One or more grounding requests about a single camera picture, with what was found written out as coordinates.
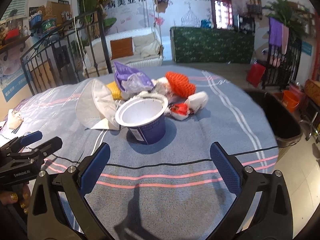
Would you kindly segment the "left hand gold nails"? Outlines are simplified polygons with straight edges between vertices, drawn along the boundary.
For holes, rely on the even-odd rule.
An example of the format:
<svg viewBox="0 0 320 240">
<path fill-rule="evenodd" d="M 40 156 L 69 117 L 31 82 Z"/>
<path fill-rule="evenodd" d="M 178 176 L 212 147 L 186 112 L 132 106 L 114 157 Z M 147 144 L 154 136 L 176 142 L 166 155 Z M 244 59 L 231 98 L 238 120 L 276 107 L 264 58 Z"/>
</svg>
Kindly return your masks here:
<svg viewBox="0 0 320 240">
<path fill-rule="evenodd" d="M 29 213 L 29 204 L 31 199 L 29 182 L 26 182 L 23 184 L 21 197 L 19 197 L 16 192 L 3 191 L 3 190 L 1 191 L 0 197 L 1 197 L 1 203 L 4 206 L 19 203 L 24 213 L 26 215 Z"/>
</svg>

